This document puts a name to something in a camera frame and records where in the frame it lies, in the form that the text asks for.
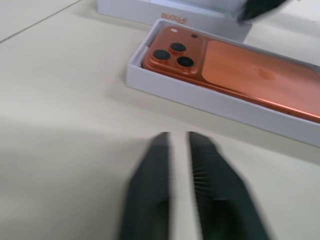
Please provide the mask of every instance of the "white box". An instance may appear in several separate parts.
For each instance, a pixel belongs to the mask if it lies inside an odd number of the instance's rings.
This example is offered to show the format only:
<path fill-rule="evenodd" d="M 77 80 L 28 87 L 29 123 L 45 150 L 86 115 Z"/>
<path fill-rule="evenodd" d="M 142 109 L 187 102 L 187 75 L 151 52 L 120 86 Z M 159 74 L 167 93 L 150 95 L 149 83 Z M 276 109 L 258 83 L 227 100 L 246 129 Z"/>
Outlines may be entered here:
<path fill-rule="evenodd" d="M 242 4 L 243 0 L 97 0 L 103 15 L 150 25 L 162 18 L 241 43 L 252 26 L 235 20 Z"/>
<path fill-rule="evenodd" d="M 143 69 L 141 63 L 148 47 L 151 45 L 159 31 L 166 26 L 181 27 L 179 24 L 162 19 L 156 22 L 128 63 L 126 75 L 127 86 L 211 114 L 320 147 L 320 124 L 318 123 L 287 115 L 214 90 Z M 183 28 L 198 32 L 203 36 L 214 38 L 219 41 L 241 46 L 242 48 L 308 66 L 320 74 L 318 66 L 192 29 L 190 27 L 183 26 Z"/>

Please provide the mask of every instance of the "black tool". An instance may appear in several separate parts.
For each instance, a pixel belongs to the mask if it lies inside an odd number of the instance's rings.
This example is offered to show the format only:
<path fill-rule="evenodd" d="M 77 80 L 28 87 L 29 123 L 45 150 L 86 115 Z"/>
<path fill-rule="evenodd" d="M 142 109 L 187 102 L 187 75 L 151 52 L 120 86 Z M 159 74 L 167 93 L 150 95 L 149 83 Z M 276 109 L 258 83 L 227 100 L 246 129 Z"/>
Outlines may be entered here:
<path fill-rule="evenodd" d="M 239 23 L 255 19 L 280 7 L 288 0 L 247 0 L 244 4 L 237 21 Z"/>
<path fill-rule="evenodd" d="M 242 179 L 206 136 L 189 133 L 203 240 L 268 240 Z"/>
<path fill-rule="evenodd" d="M 129 186 L 119 240 L 169 238 L 169 140 L 164 132 L 154 138 Z"/>

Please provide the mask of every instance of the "camera lens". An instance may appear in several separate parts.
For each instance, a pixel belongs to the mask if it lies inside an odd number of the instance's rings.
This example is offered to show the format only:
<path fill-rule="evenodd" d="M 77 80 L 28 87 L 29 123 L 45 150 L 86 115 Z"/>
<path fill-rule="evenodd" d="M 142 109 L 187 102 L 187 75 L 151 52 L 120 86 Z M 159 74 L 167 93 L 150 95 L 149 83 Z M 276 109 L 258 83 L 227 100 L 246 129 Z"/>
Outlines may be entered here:
<path fill-rule="evenodd" d="M 183 45 L 182 43 L 174 42 L 170 45 L 170 48 L 178 53 L 183 53 L 187 50 L 186 46 Z"/>
<path fill-rule="evenodd" d="M 170 53 L 166 50 L 155 50 L 153 56 L 158 60 L 168 60 L 170 58 Z"/>
<path fill-rule="evenodd" d="M 181 56 L 179 57 L 176 62 L 182 66 L 182 67 L 186 67 L 186 68 L 190 68 L 194 65 L 194 61 L 190 58 L 190 57 L 187 57 L 187 56 Z"/>

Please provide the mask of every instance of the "phone back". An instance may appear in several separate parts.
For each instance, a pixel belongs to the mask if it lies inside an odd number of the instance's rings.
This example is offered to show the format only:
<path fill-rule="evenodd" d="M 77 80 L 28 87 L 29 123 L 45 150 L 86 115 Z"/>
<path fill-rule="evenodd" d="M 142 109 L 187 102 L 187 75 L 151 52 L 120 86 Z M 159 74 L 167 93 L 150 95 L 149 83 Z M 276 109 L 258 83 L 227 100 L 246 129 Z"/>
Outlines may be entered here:
<path fill-rule="evenodd" d="M 274 56 L 166 27 L 151 44 L 142 67 L 320 123 L 319 74 Z"/>

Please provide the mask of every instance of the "table surface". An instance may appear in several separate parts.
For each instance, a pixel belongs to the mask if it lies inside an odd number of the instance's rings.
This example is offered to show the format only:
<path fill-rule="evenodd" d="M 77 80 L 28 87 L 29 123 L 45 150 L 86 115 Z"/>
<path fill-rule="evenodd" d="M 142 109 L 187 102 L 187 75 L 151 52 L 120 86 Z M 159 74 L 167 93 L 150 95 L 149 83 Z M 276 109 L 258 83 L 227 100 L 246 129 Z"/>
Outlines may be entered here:
<path fill-rule="evenodd" d="M 78 0 L 0 0 L 0 43 Z"/>
<path fill-rule="evenodd" d="M 150 28 L 82 0 L 0 44 L 1 239 L 114 239 L 128 178 L 165 131 L 177 176 L 173 234 L 196 239 L 184 144 L 196 131 L 249 183 L 274 238 L 318 240 L 319 148 L 127 88 L 126 64 Z M 246 43 L 320 65 L 319 29 L 280 13 L 257 22 Z"/>

